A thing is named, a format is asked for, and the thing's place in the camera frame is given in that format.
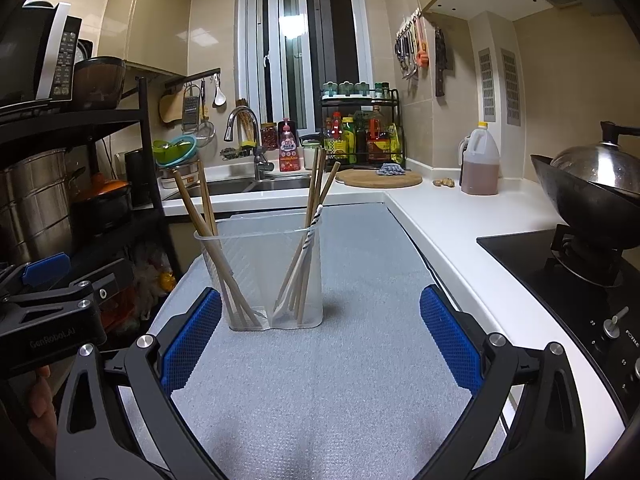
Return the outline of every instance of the white countertop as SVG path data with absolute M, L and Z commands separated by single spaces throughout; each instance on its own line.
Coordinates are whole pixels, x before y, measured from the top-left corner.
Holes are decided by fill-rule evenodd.
M 214 170 L 207 170 L 207 179 Z M 212 196 L 215 212 L 304 207 L 306 189 Z M 551 314 L 476 238 L 554 228 L 562 222 L 539 185 L 528 180 L 501 183 L 495 196 L 469 196 L 435 187 L 363 189 L 335 182 L 325 205 L 383 202 L 393 213 L 452 295 L 487 332 L 501 332 L 512 344 L 543 349 L 557 341 L 566 349 L 580 396 L 587 468 L 601 462 L 624 430 L 609 393 L 593 367 Z M 194 198 L 202 210 L 202 200 Z M 164 202 L 168 216 L 186 215 L 182 200 Z

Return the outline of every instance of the window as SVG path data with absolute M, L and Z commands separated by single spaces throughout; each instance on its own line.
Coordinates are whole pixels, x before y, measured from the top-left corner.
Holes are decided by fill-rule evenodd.
M 322 127 L 327 81 L 372 82 L 364 0 L 240 0 L 239 93 L 261 123 Z

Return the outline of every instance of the human hand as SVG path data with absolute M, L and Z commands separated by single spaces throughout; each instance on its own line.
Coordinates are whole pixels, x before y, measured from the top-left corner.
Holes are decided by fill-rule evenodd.
M 36 369 L 38 379 L 29 392 L 29 407 L 34 417 L 28 421 L 29 431 L 47 449 L 53 450 L 56 447 L 56 434 L 58 432 L 58 421 L 56 411 L 53 407 L 53 394 L 47 377 L 51 375 L 48 366 Z

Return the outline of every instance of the black and white twisted stick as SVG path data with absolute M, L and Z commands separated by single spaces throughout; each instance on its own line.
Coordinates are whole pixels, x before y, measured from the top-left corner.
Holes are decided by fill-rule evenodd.
M 316 224 L 318 224 L 321 213 L 322 204 L 318 205 L 316 214 L 314 215 L 311 224 L 309 225 L 309 229 L 306 232 L 305 241 L 302 243 L 302 250 L 300 251 L 300 255 L 298 256 L 298 260 L 296 261 L 293 272 L 289 277 L 289 281 L 281 289 L 282 293 L 278 295 L 278 299 L 276 300 L 276 304 L 273 309 L 273 317 L 276 317 L 286 309 L 287 305 L 290 303 L 291 295 L 295 289 L 295 285 L 300 282 L 301 272 L 303 270 L 302 266 L 307 253 L 310 251 L 310 248 L 313 245 L 314 237 L 316 236 Z

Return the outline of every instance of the window frame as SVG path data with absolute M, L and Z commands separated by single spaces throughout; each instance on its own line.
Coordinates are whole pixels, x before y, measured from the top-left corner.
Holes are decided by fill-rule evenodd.
M 360 81 L 369 82 L 370 85 L 373 81 L 373 66 L 371 56 L 371 46 L 369 39 L 369 24 L 367 21 L 367 9 L 365 0 L 351 0 L 351 7 L 353 10 L 353 23 L 356 36 L 356 49 L 358 52 L 358 74 L 360 75 Z M 247 48 L 247 0 L 238 0 L 237 2 L 237 16 L 236 23 L 238 28 L 236 30 L 236 66 L 238 67 L 237 78 L 237 91 L 238 96 L 246 97 L 250 103 L 251 108 L 260 117 L 261 103 L 259 99 L 254 98 L 251 95 L 251 88 L 257 88 L 258 82 L 255 75 L 250 74 L 253 71 L 249 70 L 249 63 L 255 63 L 255 55 L 250 54 L 250 49 Z M 306 0 L 300 0 L 300 12 L 305 16 L 307 15 Z M 278 22 L 278 0 L 270 0 L 270 24 Z M 283 85 L 280 81 L 276 84 L 274 79 L 280 80 L 282 70 L 280 64 L 280 56 L 273 56 L 272 53 L 280 52 L 280 35 L 269 34 L 270 41 L 270 66 L 271 66 L 271 99 L 273 102 L 273 120 L 277 122 L 282 117 L 282 91 Z M 302 53 L 303 56 L 309 56 L 310 45 L 309 35 L 303 34 L 302 36 Z M 313 83 L 311 77 L 311 66 L 307 63 L 303 64 L 303 87 L 305 94 L 313 95 Z M 307 135 L 315 132 L 315 110 L 313 99 L 305 99 L 305 115 L 306 125 L 304 130 L 300 130 L 301 135 Z

